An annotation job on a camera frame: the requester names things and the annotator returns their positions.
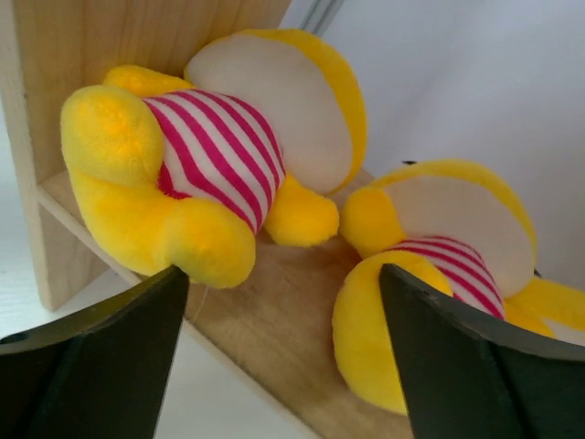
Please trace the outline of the yellow frog plush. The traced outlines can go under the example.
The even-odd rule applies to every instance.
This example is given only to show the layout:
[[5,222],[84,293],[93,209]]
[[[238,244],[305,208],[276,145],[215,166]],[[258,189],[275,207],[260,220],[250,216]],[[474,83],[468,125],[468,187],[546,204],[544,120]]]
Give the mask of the yellow frog plush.
[[348,196],[340,232],[361,260],[335,299],[335,362],[348,388],[378,408],[408,411],[379,285],[386,264],[506,323],[584,341],[584,293],[536,274],[533,222],[515,191],[481,164],[398,168]]
[[363,163],[367,113],[335,48],[246,29],[179,77],[113,68],[65,100],[60,137],[80,215],[117,263],[230,288],[249,277],[260,231],[301,248],[337,234],[331,196]]

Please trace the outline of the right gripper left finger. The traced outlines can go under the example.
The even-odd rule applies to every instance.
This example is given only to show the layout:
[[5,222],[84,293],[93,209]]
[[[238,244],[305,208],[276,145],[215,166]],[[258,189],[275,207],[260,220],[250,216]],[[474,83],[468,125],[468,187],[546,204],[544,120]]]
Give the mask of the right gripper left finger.
[[189,281],[169,267],[1,340],[4,438],[152,438]]

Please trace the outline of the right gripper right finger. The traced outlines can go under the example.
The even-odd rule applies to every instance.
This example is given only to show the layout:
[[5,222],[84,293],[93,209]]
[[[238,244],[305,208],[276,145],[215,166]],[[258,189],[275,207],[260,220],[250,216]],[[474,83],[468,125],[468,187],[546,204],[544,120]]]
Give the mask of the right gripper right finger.
[[583,437],[582,346],[489,316],[394,264],[379,284],[415,437]]

